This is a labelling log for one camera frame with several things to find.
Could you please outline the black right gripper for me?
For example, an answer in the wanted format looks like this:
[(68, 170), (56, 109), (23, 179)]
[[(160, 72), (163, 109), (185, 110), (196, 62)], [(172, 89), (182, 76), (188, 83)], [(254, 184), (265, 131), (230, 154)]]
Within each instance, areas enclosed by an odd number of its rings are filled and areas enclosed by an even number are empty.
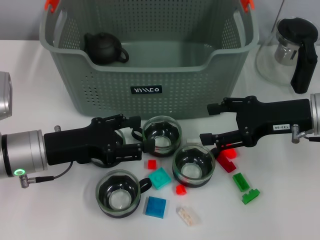
[(220, 151), (243, 146), (254, 147), (264, 136), (290, 134), (293, 125), (298, 125), (302, 132), (313, 129), (308, 99), (263, 103), (254, 96), (225, 97), (220, 104), (208, 104), (207, 111), (210, 116), (236, 113), (238, 130), (199, 135), (202, 145), (215, 145)]

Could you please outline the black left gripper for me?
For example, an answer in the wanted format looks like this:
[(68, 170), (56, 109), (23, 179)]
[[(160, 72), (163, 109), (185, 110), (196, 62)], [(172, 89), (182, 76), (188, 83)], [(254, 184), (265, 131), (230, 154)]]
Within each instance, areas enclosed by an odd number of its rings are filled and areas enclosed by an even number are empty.
[(100, 161), (101, 168), (112, 168), (121, 162), (140, 161), (143, 153), (155, 151), (155, 140), (123, 144), (116, 130), (141, 126), (140, 116), (125, 117), (117, 114), (110, 117), (95, 117), (83, 128), (46, 133), (43, 136), (45, 155), (50, 166), (77, 162)]

